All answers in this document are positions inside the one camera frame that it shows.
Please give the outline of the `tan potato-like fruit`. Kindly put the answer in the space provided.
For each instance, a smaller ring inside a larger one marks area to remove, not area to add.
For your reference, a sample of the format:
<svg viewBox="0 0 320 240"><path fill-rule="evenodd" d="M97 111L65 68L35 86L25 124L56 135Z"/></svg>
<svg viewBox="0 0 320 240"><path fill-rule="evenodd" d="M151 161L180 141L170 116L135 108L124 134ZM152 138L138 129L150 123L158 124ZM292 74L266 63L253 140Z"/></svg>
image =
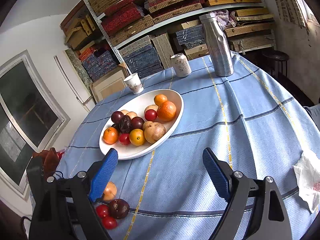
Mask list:
<svg viewBox="0 0 320 240"><path fill-rule="evenodd" d="M167 130L163 124L159 122L152 122L144 129L144 137L147 142L154 144L155 142L159 141L159 139L161 139L166 132Z"/></svg>

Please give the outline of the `dark plum on table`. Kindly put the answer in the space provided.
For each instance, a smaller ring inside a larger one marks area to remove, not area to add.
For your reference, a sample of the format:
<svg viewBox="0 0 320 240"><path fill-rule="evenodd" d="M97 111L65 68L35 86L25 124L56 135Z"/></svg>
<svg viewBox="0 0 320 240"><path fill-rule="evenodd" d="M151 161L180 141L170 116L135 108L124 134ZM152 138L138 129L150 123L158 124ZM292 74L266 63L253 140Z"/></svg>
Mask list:
<svg viewBox="0 0 320 240"><path fill-rule="evenodd" d="M114 124L119 124L124 115L125 114L121 111L115 111L111 115L111 120Z"/></svg>

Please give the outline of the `small tan fruit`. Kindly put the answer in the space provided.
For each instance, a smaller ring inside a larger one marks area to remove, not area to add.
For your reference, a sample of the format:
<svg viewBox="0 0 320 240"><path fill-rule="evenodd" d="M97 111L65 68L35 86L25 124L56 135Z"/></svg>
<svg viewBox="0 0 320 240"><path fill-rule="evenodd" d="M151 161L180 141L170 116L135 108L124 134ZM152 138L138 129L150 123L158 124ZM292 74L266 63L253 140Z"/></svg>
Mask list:
<svg viewBox="0 0 320 240"><path fill-rule="evenodd" d="M131 120L137 116L137 114L136 114L135 112L128 112L126 115L127 115Z"/></svg>

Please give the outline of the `yellow orange citrus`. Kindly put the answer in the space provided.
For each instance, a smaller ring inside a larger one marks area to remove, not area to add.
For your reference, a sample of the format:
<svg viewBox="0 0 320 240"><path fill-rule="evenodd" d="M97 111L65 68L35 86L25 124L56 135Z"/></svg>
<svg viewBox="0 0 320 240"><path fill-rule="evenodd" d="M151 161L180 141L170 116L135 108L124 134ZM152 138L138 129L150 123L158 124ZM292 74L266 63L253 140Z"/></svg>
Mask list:
<svg viewBox="0 0 320 240"><path fill-rule="evenodd" d="M133 129L130 132L129 139L132 145L142 146L145 143L144 131L142 129Z"/></svg>

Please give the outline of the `large yellow passion fruit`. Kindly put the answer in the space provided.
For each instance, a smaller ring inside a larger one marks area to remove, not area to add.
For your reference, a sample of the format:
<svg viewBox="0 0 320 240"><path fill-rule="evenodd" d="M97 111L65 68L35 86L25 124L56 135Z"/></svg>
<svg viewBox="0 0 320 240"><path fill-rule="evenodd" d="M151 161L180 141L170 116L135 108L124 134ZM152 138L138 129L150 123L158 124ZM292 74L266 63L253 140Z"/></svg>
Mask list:
<svg viewBox="0 0 320 240"><path fill-rule="evenodd" d="M121 113L123 113L124 115L127 115L127 113L128 113L129 111L127 111L127 110L121 110Z"/></svg>

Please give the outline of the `red cherry tomato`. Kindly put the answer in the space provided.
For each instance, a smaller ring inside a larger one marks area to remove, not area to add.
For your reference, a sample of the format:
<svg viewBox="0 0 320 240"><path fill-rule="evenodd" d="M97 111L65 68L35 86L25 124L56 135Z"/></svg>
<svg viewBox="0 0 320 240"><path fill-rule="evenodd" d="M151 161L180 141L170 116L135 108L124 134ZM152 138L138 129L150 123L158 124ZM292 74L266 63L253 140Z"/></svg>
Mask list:
<svg viewBox="0 0 320 240"><path fill-rule="evenodd" d="M126 146L126 145L129 145L131 144L131 141L130 141L130 134L129 133L123 133L119 136L119 142Z"/></svg>

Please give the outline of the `orange mandarin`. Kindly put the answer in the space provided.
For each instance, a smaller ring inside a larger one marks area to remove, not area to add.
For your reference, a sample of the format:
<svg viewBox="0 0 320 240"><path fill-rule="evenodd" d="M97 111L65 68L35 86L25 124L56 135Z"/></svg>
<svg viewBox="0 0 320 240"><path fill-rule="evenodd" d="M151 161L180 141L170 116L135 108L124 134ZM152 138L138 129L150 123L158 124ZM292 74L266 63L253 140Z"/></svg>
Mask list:
<svg viewBox="0 0 320 240"><path fill-rule="evenodd" d="M112 145L118 141L119 134L118 131L114 127L109 127L105 129L103 133L103 141L108 144Z"/></svg>

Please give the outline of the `dark red plum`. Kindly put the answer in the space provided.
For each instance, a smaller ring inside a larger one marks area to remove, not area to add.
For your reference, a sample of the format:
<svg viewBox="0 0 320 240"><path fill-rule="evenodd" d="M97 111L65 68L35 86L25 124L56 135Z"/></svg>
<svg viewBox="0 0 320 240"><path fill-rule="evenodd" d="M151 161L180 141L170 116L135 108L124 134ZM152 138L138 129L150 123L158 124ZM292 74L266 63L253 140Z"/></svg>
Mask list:
<svg viewBox="0 0 320 240"><path fill-rule="evenodd" d="M143 118L136 116L131 120L131 129L143 129L144 122Z"/></svg>

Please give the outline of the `framed cardboard panel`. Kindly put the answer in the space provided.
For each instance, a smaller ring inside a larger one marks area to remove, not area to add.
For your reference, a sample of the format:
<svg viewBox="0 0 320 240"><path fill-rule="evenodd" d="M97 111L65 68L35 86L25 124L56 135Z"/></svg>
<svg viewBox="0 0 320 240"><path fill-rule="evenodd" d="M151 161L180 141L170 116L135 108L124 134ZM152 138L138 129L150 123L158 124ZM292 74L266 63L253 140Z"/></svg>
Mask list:
<svg viewBox="0 0 320 240"><path fill-rule="evenodd" d="M129 74L130 71L128 71L127 64L122 62L99 80L94 81L90 85L90 89L95 102L98 103L108 96L126 88L124 80Z"/></svg>

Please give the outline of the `window with white frame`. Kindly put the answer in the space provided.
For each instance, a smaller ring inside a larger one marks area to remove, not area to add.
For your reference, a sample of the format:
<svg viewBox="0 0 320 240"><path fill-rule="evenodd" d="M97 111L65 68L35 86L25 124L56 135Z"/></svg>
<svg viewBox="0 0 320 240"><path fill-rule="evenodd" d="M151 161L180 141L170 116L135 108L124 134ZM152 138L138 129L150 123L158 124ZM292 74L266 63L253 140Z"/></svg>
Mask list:
<svg viewBox="0 0 320 240"><path fill-rule="evenodd" d="M69 121L27 50L1 65L1 179L22 199L33 153L52 147Z"/></svg>

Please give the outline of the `orange tangerine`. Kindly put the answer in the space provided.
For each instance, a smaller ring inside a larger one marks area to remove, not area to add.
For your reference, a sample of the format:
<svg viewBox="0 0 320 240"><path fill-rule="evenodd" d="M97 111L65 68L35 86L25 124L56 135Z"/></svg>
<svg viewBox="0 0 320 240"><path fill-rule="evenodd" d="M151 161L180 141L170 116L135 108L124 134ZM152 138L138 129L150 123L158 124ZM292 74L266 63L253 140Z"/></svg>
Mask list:
<svg viewBox="0 0 320 240"><path fill-rule="evenodd" d="M176 105L171 101L165 101L157 109L157 116L162 121L171 121L176 115Z"/></svg>

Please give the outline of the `small red tomato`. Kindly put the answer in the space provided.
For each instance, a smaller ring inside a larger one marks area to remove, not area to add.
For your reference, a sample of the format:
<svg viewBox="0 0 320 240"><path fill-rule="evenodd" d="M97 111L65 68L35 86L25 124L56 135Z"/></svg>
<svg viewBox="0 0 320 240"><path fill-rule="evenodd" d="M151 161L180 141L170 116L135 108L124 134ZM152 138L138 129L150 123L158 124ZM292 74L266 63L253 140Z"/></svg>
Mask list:
<svg viewBox="0 0 320 240"><path fill-rule="evenodd" d="M98 217L100 217L101 219L110 216L110 209L107 205L100 204L96 206L95 210L97 212Z"/></svg>

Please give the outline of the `tan round fruit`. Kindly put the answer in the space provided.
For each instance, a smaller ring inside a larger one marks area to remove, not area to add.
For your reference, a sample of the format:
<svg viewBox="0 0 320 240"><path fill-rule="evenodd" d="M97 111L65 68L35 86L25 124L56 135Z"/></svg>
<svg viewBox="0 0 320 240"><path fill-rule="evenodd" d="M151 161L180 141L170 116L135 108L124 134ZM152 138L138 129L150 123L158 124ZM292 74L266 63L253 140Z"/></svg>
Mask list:
<svg viewBox="0 0 320 240"><path fill-rule="evenodd" d="M157 105L149 105L148 107L146 107L146 109L144 110L144 114L148 111L148 110L154 110L157 111L158 106Z"/></svg>

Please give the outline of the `white oval plate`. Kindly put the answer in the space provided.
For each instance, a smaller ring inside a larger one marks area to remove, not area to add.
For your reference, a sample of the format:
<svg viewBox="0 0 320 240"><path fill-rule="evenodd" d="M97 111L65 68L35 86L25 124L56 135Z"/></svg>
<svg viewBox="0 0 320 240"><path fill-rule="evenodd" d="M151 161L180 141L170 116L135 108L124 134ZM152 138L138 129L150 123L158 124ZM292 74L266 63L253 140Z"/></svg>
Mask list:
<svg viewBox="0 0 320 240"><path fill-rule="evenodd" d="M158 89L142 94L112 113L100 135L100 150L107 154L115 149L119 160L142 157L169 138L183 110L177 91Z"/></svg>

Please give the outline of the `dark brown mangosteen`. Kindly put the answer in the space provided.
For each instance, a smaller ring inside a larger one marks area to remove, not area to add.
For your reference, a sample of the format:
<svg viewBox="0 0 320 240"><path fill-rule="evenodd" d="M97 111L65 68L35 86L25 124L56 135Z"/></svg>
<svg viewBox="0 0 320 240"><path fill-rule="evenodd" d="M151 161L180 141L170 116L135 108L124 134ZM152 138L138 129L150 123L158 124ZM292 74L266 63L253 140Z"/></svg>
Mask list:
<svg viewBox="0 0 320 240"><path fill-rule="evenodd" d="M128 115L121 118L119 122L119 129L123 134L131 132L131 118Z"/></svg>

